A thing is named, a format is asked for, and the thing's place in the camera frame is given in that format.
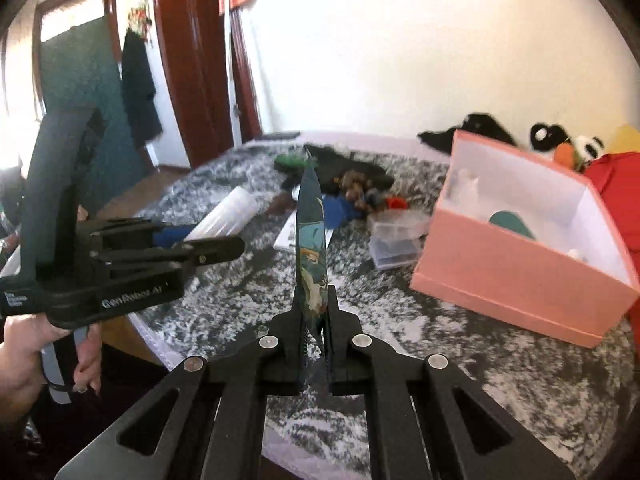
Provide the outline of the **person's left hand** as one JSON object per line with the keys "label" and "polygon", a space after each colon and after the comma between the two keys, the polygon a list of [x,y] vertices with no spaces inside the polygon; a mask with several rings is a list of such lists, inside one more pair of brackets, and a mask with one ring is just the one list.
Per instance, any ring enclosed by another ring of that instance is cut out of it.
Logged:
{"label": "person's left hand", "polygon": [[[30,411],[46,385],[41,350],[69,335],[53,326],[44,314],[10,316],[1,343],[1,428],[16,425]],[[79,345],[74,389],[101,390],[102,327],[93,324]]]}

